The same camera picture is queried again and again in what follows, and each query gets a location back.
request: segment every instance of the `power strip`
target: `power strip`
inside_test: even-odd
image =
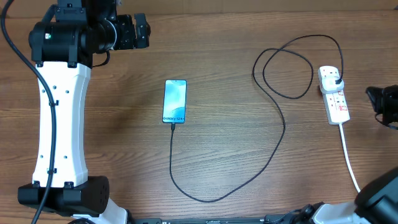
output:
[[[324,83],[325,80],[331,80],[331,78],[334,79],[336,77],[339,77],[338,69],[332,66],[322,66],[318,70],[318,77],[319,77],[320,88],[322,89],[324,88],[322,83]],[[351,163],[349,162],[346,139],[344,137],[344,131],[343,131],[343,123],[349,120],[347,101],[344,96],[344,91],[342,88],[340,88],[340,86],[338,85],[328,86],[329,91],[332,91],[333,88],[334,92],[332,93],[323,93],[322,91],[323,101],[325,102],[326,115],[328,116],[329,124],[338,124],[339,126],[341,143],[343,144],[344,157],[346,159],[348,172],[353,180],[355,189],[359,193],[361,189],[358,186],[358,183],[354,176],[353,169],[351,168]]]
[[[334,78],[338,75],[338,69],[332,66],[322,66],[318,70],[320,83],[325,78]],[[334,93],[322,95],[329,124],[341,124],[349,120],[348,107],[343,90],[336,90]]]

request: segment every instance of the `extension socket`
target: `extension socket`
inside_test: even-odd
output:
[[[322,66],[318,69],[319,85],[323,94],[334,93],[343,90],[344,81],[339,84],[336,81],[340,79],[338,69],[332,66]]]
[[[337,68],[332,67],[332,66],[322,66],[320,67],[320,70],[327,71],[327,74],[333,75],[338,74]],[[326,73],[319,72],[319,82],[320,85],[322,84],[322,78],[325,78],[328,76]],[[348,107],[347,107],[347,102],[346,98],[344,95],[344,91],[336,91],[334,93],[326,93],[322,94],[323,95],[323,101],[325,102],[325,109],[326,109],[326,115],[328,116],[328,121],[329,124],[340,124],[344,123],[349,120],[349,113],[348,113]]]

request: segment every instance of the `smartphone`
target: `smartphone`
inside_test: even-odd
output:
[[[164,88],[163,122],[185,122],[185,108],[187,105],[187,81],[166,80]]]

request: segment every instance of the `wooden table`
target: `wooden table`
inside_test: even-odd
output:
[[[175,132],[175,180],[194,197],[217,198],[264,166],[282,132],[274,104],[251,78],[256,57],[300,35],[328,34],[343,49],[351,115],[344,128],[358,184],[363,187],[397,165],[397,132],[374,120],[364,92],[371,85],[398,84],[397,12],[147,17],[150,47],[112,52],[109,65],[95,68],[85,110],[89,173],[107,176],[111,198],[134,217],[259,217],[355,198],[339,130],[327,122],[316,72],[310,91],[299,100],[271,93],[287,130],[269,167],[252,183],[220,202],[199,203],[170,180],[170,125],[161,120],[165,80],[188,82],[187,122]],[[11,38],[27,57],[27,37],[38,20],[7,21]],[[315,70],[340,68],[338,51],[326,38],[303,39],[289,49],[306,56]],[[0,52],[0,223],[29,223],[35,210],[18,204],[17,188],[30,182],[36,163],[39,89],[3,37]],[[256,68],[259,78],[266,58]],[[95,63],[103,60],[104,55],[95,56]],[[310,68],[280,53],[267,77],[276,90],[296,96],[308,85]],[[43,214],[39,222],[69,220]]]

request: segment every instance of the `black cable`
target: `black cable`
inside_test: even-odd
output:
[[[106,59],[105,59],[105,61],[104,61],[103,63],[99,64],[99,65],[94,65],[93,68],[94,68],[94,67],[104,66],[104,65],[106,65],[110,60],[111,60],[111,53],[107,50],[107,51],[106,51]]]
[[[278,218],[277,220],[274,220],[274,221],[271,221],[271,222],[269,222],[268,220],[266,220],[266,217],[264,217],[264,224],[268,224],[268,223],[277,223],[277,222],[279,222],[280,220],[282,220],[283,218],[285,218],[286,215],[290,215],[290,214],[292,214],[292,213],[296,213],[296,212],[299,212],[299,211],[301,211],[301,210],[300,210],[300,209],[292,210],[292,211],[286,213],[285,215],[283,215],[282,217]]]
[[[57,120],[56,120],[56,116],[55,116],[54,98],[51,94],[51,89],[47,85],[47,82],[41,76],[40,72],[17,49],[17,47],[14,45],[14,43],[11,41],[10,37],[8,36],[7,30],[6,30],[6,15],[7,15],[7,10],[9,9],[9,7],[13,1],[14,0],[8,0],[6,5],[4,6],[4,9],[2,10],[2,13],[1,13],[2,33],[4,35],[5,40],[10,45],[10,47],[13,49],[13,51],[15,51],[15,53],[18,55],[18,57],[35,73],[37,78],[40,80],[41,84],[44,87],[44,90],[47,92],[47,96],[48,96],[49,102],[50,102],[50,109],[51,109],[52,133],[51,133],[51,153],[50,153],[49,178],[47,179],[47,185],[45,187],[42,201],[41,201],[41,203],[36,211],[36,214],[32,220],[32,224],[35,224],[37,222],[37,220],[39,219],[40,213],[42,212],[42,210],[44,208],[45,201],[46,201],[47,197],[49,196],[50,187],[51,187],[51,183],[52,183],[52,177],[53,177],[53,171],[54,171],[54,159],[55,159],[55,140],[56,140],[56,135],[57,135]]]
[[[380,114],[381,113],[377,113],[377,114],[374,115],[374,119],[376,119],[376,121],[378,121],[378,123],[381,123],[382,125],[384,125],[384,126],[386,126],[388,128],[391,128],[391,129],[394,129],[394,130],[398,130],[397,126],[394,126],[394,125],[391,125],[391,124],[384,124],[381,120],[379,120],[379,118],[377,118],[377,116],[379,116]]]
[[[274,154],[276,153],[276,150],[278,149],[279,144],[282,142],[282,139],[284,138],[285,131],[286,131],[286,122],[285,122],[284,114],[282,113],[282,110],[280,109],[280,107],[279,107],[279,105],[277,104],[277,102],[275,101],[275,99],[274,99],[268,92],[266,92],[266,90],[265,90],[265,89],[260,85],[260,83],[257,81],[256,76],[254,75],[254,69],[256,68],[257,62],[259,61],[259,59],[261,58],[261,56],[262,56],[265,52],[267,52],[267,51],[269,51],[269,50],[275,50],[276,52],[268,59],[267,63],[265,64],[265,66],[264,66],[264,68],[263,68],[263,70],[262,70],[262,77],[263,77],[263,79],[264,79],[266,85],[267,85],[274,93],[276,93],[276,94],[278,94],[278,95],[280,95],[280,96],[282,96],[282,97],[284,97],[284,98],[296,100],[296,99],[299,99],[299,98],[303,97],[303,96],[307,93],[307,91],[310,89],[311,84],[312,84],[312,80],[313,80],[313,67],[312,67],[312,64],[311,64],[311,62],[310,62],[308,59],[306,59],[303,55],[300,55],[300,54],[298,54],[298,53],[296,53],[296,52],[293,52],[293,51],[291,51],[291,50],[285,50],[284,48],[285,48],[286,46],[288,46],[290,43],[292,43],[293,41],[299,40],[299,39],[305,38],[305,37],[327,37],[327,38],[330,38],[331,40],[333,40],[333,41],[336,43],[336,45],[337,45],[337,47],[338,47],[338,49],[339,49],[339,52],[340,52],[340,57],[341,57],[341,76],[340,76],[340,79],[343,78],[343,65],[344,65],[344,63],[343,63],[343,53],[341,52],[340,45],[338,44],[338,42],[337,42],[334,38],[332,38],[332,37],[330,37],[330,36],[328,36],[328,35],[323,35],[323,34],[305,35],[305,36],[302,36],[302,37],[297,37],[297,38],[295,38],[295,39],[293,39],[293,40],[287,42],[286,44],[284,44],[284,45],[283,45],[281,48],[279,48],[279,49],[277,49],[277,48],[269,48],[269,49],[263,50],[263,51],[261,52],[261,54],[257,57],[256,61],[254,62],[253,70],[252,70],[252,77],[253,77],[253,80],[256,82],[257,86],[258,86],[258,87],[259,87],[259,88],[272,100],[272,102],[274,102],[275,106],[277,107],[277,109],[278,109],[278,111],[279,111],[280,118],[282,119],[283,131],[282,131],[282,134],[280,135],[280,139],[279,139],[278,143],[276,144],[276,147],[275,147],[274,151],[272,152],[272,154],[271,154],[271,156],[269,157],[269,159],[268,159],[267,163],[265,164],[265,166],[264,166],[256,175],[254,175],[252,178],[250,178],[248,181],[246,181],[245,183],[243,183],[243,184],[240,185],[239,187],[236,187],[234,190],[230,191],[229,193],[227,193],[226,195],[224,195],[224,196],[222,196],[222,197],[220,197],[220,198],[218,198],[218,199],[214,199],[214,200],[200,200],[200,199],[197,199],[197,198],[192,197],[191,195],[185,193],[185,192],[177,185],[177,183],[175,183],[175,181],[174,181],[174,178],[173,178],[173,175],[172,175],[172,146],[173,146],[173,135],[174,135],[175,123],[172,123],[172,127],[171,127],[171,129],[172,129],[172,135],[171,135],[171,139],[170,139],[170,165],[169,165],[169,171],[170,171],[170,177],[171,177],[171,179],[172,179],[172,182],[173,182],[174,186],[175,186],[181,193],[183,193],[183,194],[184,194],[185,196],[187,196],[188,198],[190,198],[190,199],[192,199],[192,200],[195,200],[195,201],[197,201],[197,202],[203,202],[203,203],[218,202],[219,200],[223,200],[224,198],[226,198],[226,197],[228,197],[229,195],[233,194],[235,191],[241,189],[241,188],[244,187],[246,184],[252,182],[256,177],[258,177],[258,176],[267,168],[268,164],[271,162],[272,158],[274,157]],[[294,54],[294,55],[296,55],[296,56],[299,56],[300,58],[304,59],[304,60],[309,64],[309,66],[311,67],[311,80],[310,80],[310,84],[308,85],[308,87],[307,87],[307,89],[304,91],[304,93],[302,93],[300,96],[295,96],[295,97],[293,97],[293,96],[286,96],[286,95],[283,95],[283,94],[279,93],[278,91],[274,90],[274,89],[268,84],[268,82],[267,82],[267,80],[266,80],[266,75],[265,75],[266,67],[267,67],[268,63],[271,61],[271,59],[272,59],[278,52],[280,52],[280,51],[288,52],[288,53]]]
[[[56,4],[53,4],[49,7],[49,9],[47,10],[47,12],[44,14],[42,22],[51,22],[52,18],[54,18],[55,15],[55,9],[58,6]]]

